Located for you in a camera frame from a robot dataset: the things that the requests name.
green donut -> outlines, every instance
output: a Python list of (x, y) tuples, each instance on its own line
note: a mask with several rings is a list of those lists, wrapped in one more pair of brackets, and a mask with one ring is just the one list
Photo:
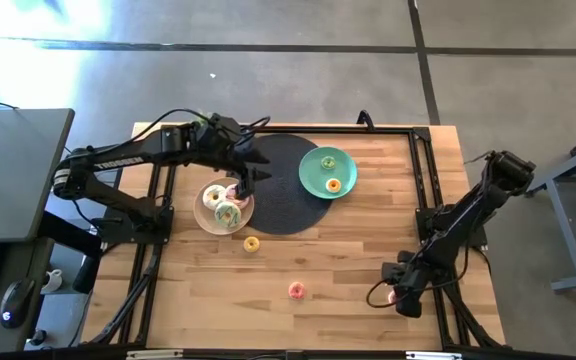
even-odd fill
[(323, 167), (324, 169), (334, 169), (335, 168), (335, 158), (332, 156), (324, 156), (323, 159), (321, 159), (321, 167)]
[(215, 209), (215, 220), (223, 227), (237, 226), (241, 222), (241, 210), (230, 201), (223, 201)]

black desk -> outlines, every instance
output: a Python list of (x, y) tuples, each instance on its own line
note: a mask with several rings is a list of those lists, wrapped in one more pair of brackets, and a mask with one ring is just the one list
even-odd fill
[[(37, 231), (73, 117), (70, 109), (0, 110), (0, 304), (11, 282), (43, 282), (55, 240), (37, 237)], [(0, 352), (23, 350), (38, 316), (40, 290), (35, 286), (22, 326), (0, 324)]]

black round mat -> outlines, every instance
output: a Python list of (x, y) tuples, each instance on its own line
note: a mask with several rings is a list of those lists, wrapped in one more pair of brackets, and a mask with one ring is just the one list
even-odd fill
[(275, 134), (255, 138), (255, 146), (270, 164), (255, 164), (272, 174), (255, 183), (255, 212), (248, 225), (275, 235), (288, 235), (316, 224), (332, 200), (311, 195), (299, 181), (301, 158), (317, 145), (295, 135)]

computer mouse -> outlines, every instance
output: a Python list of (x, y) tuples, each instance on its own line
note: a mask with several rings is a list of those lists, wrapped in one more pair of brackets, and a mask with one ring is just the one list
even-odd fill
[(1, 300), (0, 321), (3, 327), (14, 329), (24, 323), (34, 287), (35, 280), (31, 279), (15, 281), (8, 286)]

green plate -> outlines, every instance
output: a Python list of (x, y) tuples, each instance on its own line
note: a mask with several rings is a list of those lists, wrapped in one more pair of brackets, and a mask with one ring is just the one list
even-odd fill
[[(333, 169), (325, 169), (321, 161), (326, 156), (335, 159)], [(341, 182), (341, 190), (333, 193), (326, 190), (326, 181), (335, 178)], [(310, 150), (299, 164), (299, 180), (309, 193), (322, 199), (337, 199), (350, 190), (357, 182), (357, 165), (345, 151), (334, 147), (319, 147)]]

